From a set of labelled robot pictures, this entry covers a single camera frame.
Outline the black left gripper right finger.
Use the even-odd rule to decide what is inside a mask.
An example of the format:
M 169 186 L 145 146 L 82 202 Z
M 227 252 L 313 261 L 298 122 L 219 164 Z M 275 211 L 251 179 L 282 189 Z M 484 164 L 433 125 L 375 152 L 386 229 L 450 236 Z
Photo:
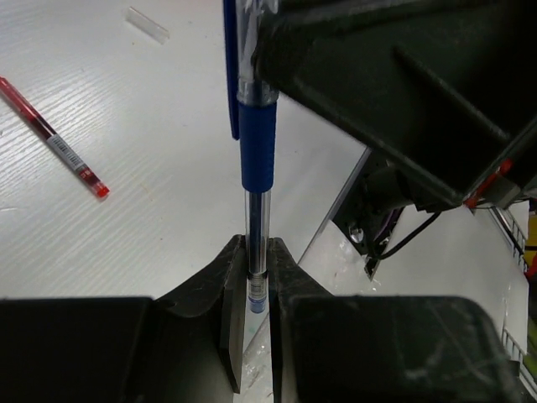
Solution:
M 490 316 L 456 296 L 335 296 L 268 244 L 277 402 L 517 402 Z

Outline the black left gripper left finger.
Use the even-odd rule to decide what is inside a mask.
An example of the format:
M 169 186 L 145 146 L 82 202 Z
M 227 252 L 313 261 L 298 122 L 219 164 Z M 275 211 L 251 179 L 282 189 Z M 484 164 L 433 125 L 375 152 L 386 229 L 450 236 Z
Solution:
M 4 299 L 4 402 L 230 402 L 241 388 L 246 250 L 236 235 L 158 299 Z

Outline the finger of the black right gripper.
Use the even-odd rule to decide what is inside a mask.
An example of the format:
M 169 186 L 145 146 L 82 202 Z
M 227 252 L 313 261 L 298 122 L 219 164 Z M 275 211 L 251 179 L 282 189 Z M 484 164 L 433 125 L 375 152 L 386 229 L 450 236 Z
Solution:
M 286 1 L 253 63 L 449 205 L 494 173 L 536 193 L 533 1 Z

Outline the blue ballpoint pen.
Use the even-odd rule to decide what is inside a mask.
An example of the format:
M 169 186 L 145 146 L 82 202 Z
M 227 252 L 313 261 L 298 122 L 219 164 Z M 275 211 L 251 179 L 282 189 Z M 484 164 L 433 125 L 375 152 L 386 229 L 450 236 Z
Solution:
M 248 304 L 264 312 L 267 301 L 267 247 L 278 93 L 254 78 L 239 78 L 237 117 L 242 186 L 246 192 Z

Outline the red gel pen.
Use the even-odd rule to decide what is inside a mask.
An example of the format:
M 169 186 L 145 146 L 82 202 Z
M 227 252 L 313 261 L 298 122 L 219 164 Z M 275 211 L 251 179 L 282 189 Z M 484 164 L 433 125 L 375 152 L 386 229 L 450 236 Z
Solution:
M 85 183 L 98 199 L 108 196 L 109 188 L 97 177 L 83 159 L 61 138 L 33 105 L 5 77 L 1 77 L 1 96 L 35 131 L 70 170 Z

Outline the clear plastic cap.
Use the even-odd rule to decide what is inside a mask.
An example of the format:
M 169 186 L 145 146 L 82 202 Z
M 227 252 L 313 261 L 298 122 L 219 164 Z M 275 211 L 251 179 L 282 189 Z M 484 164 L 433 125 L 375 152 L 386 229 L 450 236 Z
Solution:
M 170 38 L 167 29 L 139 12 L 136 8 L 129 7 L 126 10 L 125 21 L 159 44 L 165 44 Z

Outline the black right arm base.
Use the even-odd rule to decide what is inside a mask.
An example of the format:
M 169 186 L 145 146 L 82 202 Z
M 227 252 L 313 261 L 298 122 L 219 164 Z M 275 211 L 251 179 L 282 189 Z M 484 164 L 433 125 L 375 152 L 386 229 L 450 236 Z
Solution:
M 365 260 L 372 279 L 381 261 L 408 242 L 390 248 L 390 240 L 405 207 L 440 214 L 447 204 L 412 181 L 380 153 L 367 150 L 337 198 L 331 220 Z

